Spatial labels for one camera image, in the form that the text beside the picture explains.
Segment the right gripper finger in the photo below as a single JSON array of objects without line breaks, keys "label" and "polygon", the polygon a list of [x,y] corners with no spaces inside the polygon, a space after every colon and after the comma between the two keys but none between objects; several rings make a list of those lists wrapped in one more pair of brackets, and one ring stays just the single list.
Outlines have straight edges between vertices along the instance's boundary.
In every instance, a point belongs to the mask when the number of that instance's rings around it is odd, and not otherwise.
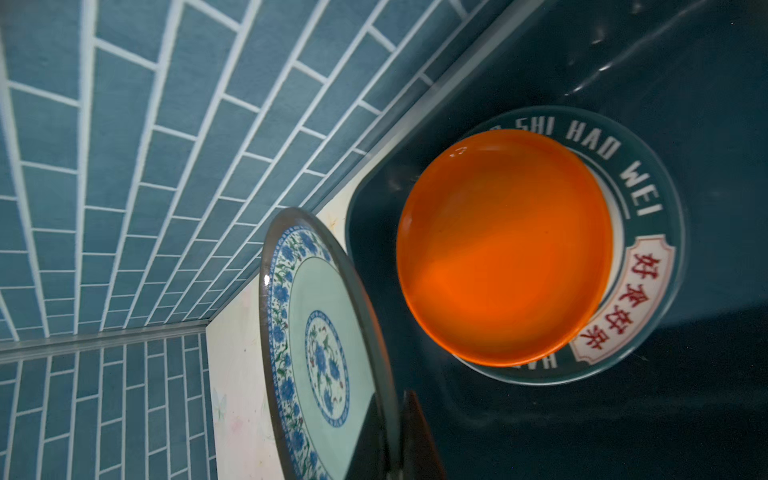
[{"label": "right gripper finger", "polygon": [[404,392],[401,414],[402,478],[445,480],[446,473],[415,392]]}]

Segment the small blue patterned plate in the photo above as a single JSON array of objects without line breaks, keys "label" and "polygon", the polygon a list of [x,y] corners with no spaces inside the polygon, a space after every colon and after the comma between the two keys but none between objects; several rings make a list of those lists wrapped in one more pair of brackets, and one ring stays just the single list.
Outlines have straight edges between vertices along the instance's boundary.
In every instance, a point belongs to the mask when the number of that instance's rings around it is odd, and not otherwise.
[{"label": "small blue patterned plate", "polygon": [[259,272],[270,418],[287,479],[385,479],[401,465],[381,329],[350,258],[299,208],[271,222]]}]

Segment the orange plate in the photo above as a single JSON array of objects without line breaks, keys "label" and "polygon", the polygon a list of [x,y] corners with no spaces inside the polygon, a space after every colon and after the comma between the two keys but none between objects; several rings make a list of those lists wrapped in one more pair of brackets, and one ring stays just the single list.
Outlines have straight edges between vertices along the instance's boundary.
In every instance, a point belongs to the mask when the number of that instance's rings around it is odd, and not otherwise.
[{"label": "orange plate", "polygon": [[560,143],[470,136],[421,174],[396,240],[400,287],[444,350],[488,367],[541,359],[598,309],[613,256],[602,191]]}]

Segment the green rim plate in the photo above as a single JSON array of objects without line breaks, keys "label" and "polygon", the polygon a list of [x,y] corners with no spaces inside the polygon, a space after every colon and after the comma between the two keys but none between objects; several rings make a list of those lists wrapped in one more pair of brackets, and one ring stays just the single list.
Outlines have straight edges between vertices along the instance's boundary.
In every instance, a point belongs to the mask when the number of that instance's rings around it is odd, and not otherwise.
[{"label": "green rim plate", "polygon": [[469,367],[517,385],[562,385],[589,378],[637,349],[680,288],[687,247],[680,195],[658,155],[604,115],[575,107],[533,106],[500,114],[468,133],[501,129],[551,138],[588,167],[610,213],[613,259],[599,308],[569,344],[521,366]]}]

